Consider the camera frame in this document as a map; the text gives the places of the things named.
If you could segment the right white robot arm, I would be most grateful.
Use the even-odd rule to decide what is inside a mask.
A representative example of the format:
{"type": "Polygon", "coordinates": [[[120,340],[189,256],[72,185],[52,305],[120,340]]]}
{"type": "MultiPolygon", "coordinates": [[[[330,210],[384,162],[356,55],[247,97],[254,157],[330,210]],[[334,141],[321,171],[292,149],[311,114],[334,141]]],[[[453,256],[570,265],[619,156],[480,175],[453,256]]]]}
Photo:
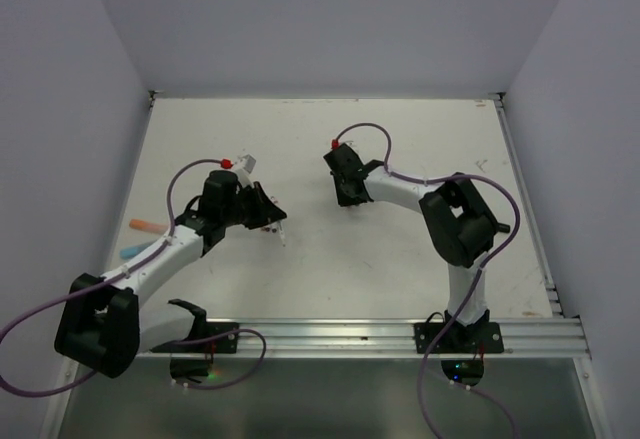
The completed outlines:
{"type": "Polygon", "coordinates": [[[431,242],[448,267],[446,312],[456,320],[446,326],[445,338],[454,350],[470,350],[481,339],[477,322],[488,312],[481,262],[499,232],[495,215],[475,185],[463,174],[442,181],[401,179],[380,160],[363,163],[346,144],[325,154],[324,160],[341,207],[386,202],[423,217],[431,242]]]}

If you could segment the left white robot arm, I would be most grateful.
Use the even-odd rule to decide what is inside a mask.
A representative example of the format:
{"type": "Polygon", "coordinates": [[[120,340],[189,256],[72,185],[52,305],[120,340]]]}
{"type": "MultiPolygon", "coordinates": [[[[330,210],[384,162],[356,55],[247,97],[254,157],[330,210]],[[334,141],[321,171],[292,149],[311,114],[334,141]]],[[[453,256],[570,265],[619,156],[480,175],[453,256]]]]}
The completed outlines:
{"type": "Polygon", "coordinates": [[[73,281],[55,351],[116,378],[141,352],[165,346],[201,349],[208,338],[204,309],[180,299],[148,316],[141,315],[141,308],[178,272],[208,254],[228,228],[262,229],[286,217],[246,174],[211,172],[202,192],[153,245],[100,277],[83,274],[73,281]]]}

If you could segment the orange highlighter marker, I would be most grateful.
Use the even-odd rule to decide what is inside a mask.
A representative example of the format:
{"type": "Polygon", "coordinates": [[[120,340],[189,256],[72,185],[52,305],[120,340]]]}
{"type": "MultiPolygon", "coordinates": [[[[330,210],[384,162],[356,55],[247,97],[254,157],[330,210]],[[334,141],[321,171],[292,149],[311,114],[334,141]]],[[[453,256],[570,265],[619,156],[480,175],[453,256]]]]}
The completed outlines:
{"type": "Polygon", "coordinates": [[[129,227],[133,230],[146,232],[150,234],[158,234],[158,235],[162,235],[167,229],[166,225],[157,224],[157,223],[140,220],[140,219],[131,219],[129,221],[129,227]]]}

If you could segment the pink capped marker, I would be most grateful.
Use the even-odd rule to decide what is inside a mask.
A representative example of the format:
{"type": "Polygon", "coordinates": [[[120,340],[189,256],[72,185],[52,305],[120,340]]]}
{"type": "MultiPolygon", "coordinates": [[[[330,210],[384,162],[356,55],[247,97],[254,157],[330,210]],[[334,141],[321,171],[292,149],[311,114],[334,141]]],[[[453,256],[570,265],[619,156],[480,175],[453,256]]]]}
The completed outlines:
{"type": "Polygon", "coordinates": [[[278,234],[283,247],[286,247],[286,235],[284,231],[283,221],[278,221],[278,234]]]}

